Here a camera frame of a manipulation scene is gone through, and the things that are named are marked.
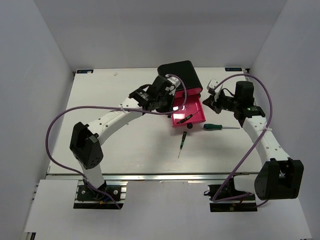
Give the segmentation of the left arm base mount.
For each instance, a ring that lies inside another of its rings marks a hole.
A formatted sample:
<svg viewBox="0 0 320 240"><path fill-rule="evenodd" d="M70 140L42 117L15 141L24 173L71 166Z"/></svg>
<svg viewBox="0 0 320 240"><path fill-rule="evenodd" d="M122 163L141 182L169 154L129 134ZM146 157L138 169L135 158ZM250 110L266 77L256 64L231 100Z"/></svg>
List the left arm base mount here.
<svg viewBox="0 0 320 240"><path fill-rule="evenodd" d="M73 202L74 209L120 210L126 199L126 183L112 182L100 189L91 189L85 183L78 183Z"/></svg>

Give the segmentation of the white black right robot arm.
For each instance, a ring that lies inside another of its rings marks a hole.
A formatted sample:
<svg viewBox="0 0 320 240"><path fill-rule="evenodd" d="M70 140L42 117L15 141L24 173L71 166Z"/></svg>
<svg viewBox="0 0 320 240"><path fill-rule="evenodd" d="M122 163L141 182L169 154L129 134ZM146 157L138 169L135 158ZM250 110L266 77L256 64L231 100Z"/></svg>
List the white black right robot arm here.
<svg viewBox="0 0 320 240"><path fill-rule="evenodd" d="M236 200L243 193L255 194L260 200L295 199L299 195L304 165L292 159L278 143L261 107L254 104L254 85L238 81L235 92L227 96L223 89L209 87L210 96L202 103L215 113L230 111L253 142L262 168L258 174L235 175L225 188L226 195Z"/></svg>

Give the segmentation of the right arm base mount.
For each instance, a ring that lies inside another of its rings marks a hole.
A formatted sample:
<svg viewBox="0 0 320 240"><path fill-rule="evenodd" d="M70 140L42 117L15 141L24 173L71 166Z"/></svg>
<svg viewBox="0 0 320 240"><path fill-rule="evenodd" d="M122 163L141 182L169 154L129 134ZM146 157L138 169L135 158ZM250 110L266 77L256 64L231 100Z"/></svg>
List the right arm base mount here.
<svg viewBox="0 0 320 240"><path fill-rule="evenodd" d="M237 191L233 186L226 185L213 201L215 193L219 189L218 184L210 184L203 192L209 199L211 213L242 213L257 212L256 197L254 195L242 196L245 192Z"/></svg>

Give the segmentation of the small black green screwdriver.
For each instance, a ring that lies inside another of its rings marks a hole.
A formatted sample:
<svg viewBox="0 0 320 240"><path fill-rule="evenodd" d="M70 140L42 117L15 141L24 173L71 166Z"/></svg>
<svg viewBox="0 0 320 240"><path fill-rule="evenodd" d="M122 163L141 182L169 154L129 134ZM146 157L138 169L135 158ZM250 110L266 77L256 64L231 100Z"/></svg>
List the small black green screwdriver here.
<svg viewBox="0 0 320 240"><path fill-rule="evenodd" d="M187 134L188 134L187 131L184 131L183 134L182 134L182 138L181 138L181 142L180 142L180 146L179 146L178 158L180 157L180 154L181 154L181 151L183 149Z"/></svg>
<svg viewBox="0 0 320 240"><path fill-rule="evenodd" d="M190 118L192 118L192 117L193 117L195 114L197 114L198 112L199 112L199 110L196 111L196 112L194 112L194 113L192 113L192 114L189 114L189 115L186 116L185 118L183 118L183 119L179 120L178 122L176 122L176 124L185 123L186 121L188 121Z"/></svg>

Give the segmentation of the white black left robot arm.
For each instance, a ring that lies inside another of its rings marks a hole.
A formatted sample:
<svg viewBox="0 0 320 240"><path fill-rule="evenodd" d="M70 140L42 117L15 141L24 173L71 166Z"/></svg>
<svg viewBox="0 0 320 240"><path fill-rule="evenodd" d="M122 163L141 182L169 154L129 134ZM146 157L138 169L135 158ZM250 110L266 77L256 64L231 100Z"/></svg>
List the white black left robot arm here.
<svg viewBox="0 0 320 240"><path fill-rule="evenodd" d="M90 183L90 196L99 200L106 193L107 184L100 167L104 158L102 145L105 141L145 113L168 113L180 84L177 77L158 75L152 84L145 84L130 93L117 109L112 109L87 124L78 122L74 125L69 148L78 160L84 178Z"/></svg>

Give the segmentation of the large green handled screwdriver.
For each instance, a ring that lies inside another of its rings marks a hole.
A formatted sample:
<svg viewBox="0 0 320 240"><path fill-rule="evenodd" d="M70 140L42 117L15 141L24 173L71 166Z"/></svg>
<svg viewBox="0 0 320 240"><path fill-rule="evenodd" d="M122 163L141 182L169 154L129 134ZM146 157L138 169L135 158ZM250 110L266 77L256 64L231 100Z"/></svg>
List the large green handled screwdriver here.
<svg viewBox="0 0 320 240"><path fill-rule="evenodd" d="M207 131L215 131L215 130L237 130L240 128L233 127L233 126L222 126L220 124L206 123L203 125L203 129Z"/></svg>

